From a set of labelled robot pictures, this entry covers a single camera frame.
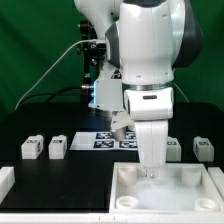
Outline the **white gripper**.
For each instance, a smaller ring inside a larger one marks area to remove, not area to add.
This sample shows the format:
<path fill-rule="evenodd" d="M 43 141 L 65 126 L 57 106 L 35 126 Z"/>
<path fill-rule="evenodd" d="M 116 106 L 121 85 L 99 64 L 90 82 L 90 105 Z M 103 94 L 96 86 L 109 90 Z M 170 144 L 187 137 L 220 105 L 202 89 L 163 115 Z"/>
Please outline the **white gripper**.
<path fill-rule="evenodd" d="M 161 167 L 166 162 L 168 121 L 134 122 L 139 160 L 145 168 Z M 149 177 L 154 179 L 156 171 L 149 169 Z"/>

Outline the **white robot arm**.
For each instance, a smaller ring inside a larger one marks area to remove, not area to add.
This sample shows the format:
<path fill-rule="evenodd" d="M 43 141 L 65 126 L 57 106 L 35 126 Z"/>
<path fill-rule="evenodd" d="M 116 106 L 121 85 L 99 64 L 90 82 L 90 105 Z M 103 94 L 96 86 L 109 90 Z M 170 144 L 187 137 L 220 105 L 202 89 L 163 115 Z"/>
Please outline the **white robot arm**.
<path fill-rule="evenodd" d="M 166 163 L 168 120 L 173 117 L 175 67 L 190 65 L 202 33 L 190 0 L 74 0 L 103 46 L 89 107 L 112 116 L 121 141 L 136 134 L 138 155 L 153 178 Z"/>

